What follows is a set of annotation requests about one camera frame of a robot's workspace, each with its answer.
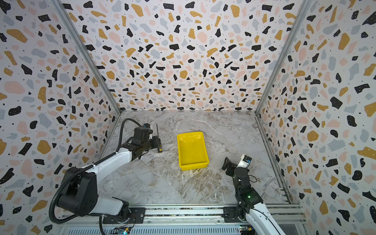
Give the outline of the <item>black screwdriver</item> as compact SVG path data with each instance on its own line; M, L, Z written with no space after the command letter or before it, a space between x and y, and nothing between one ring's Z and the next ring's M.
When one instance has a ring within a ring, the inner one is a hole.
M158 153L162 153L163 152L163 149L162 149L162 143L161 143L161 139L160 139L160 137L159 137L159 130L158 130L158 125L156 125L156 128L157 128L157 146L158 146L158 148L157 148L157 152Z

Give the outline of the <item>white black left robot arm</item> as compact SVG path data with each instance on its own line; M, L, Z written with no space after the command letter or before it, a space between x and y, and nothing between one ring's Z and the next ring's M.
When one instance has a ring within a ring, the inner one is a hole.
M150 124L145 123L134 129L129 141L109 156L83 168L69 168L63 182L51 201L49 215L54 216L55 207L71 212L77 216L109 215L117 221L126 221L130 217L128 202L114 197L103 197L98 193L98 186L108 175L122 166L140 159L152 149L161 151L161 140L153 136Z

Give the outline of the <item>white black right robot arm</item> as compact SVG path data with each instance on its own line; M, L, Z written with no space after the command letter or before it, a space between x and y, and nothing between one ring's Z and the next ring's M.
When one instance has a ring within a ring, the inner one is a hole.
M284 235L285 232L278 225L269 212L261 196L252 187L253 181L249 175L249 165L252 158L243 154L239 163L233 163L225 158L222 170L233 180L237 205L235 207L224 207L224 218L226 223L247 222L249 226L241 226L242 235Z

